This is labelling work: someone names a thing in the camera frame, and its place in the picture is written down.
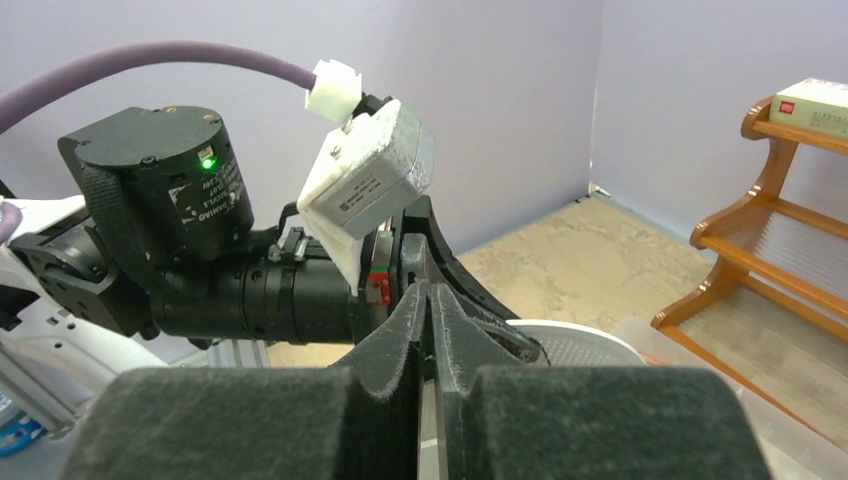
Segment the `beige floor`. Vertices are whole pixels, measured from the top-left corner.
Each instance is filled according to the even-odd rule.
[[[461,258],[523,318],[605,331],[691,291],[712,262],[604,200],[590,199]],[[685,330],[843,449],[848,448],[848,348],[755,295],[735,295]],[[277,345],[280,366],[323,366],[349,347]]]

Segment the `wooden shelf leg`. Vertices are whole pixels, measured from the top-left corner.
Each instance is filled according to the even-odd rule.
[[[770,139],[769,145],[766,164],[754,185],[739,201],[710,215],[696,225],[689,237],[690,245],[702,249],[704,246],[701,244],[701,238],[720,234],[725,227],[735,224],[742,217],[753,216],[754,218],[746,219],[746,224],[748,228],[751,228],[750,222],[757,222],[756,231],[759,234],[754,235],[751,241],[747,242],[747,245],[740,246],[747,249],[756,246],[762,234],[762,229],[765,228],[768,221],[768,215],[757,214],[758,208],[756,208],[756,205],[772,201],[780,196],[789,168],[792,166],[792,159],[795,158],[795,152],[798,150],[798,143],[789,140]]]
[[[739,280],[747,274],[746,270],[719,257],[710,274],[698,285],[698,288],[660,311],[654,317],[651,326],[662,329],[666,326],[680,325],[689,317],[739,288]]]

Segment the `black velcro strap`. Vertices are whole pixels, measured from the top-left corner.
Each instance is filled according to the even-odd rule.
[[[147,260],[138,241],[117,173],[87,165],[82,171],[80,188],[97,232],[118,266],[147,293],[168,294],[171,287]]]

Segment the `black cylindrical motor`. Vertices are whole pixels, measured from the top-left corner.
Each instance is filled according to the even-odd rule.
[[[79,165],[120,178],[135,234],[155,267],[208,262],[253,226],[227,129],[213,110],[128,108],[59,140]]]

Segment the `white box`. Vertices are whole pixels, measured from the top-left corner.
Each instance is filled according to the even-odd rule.
[[[848,138],[848,85],[808,78],[775,94],[769,120]]]

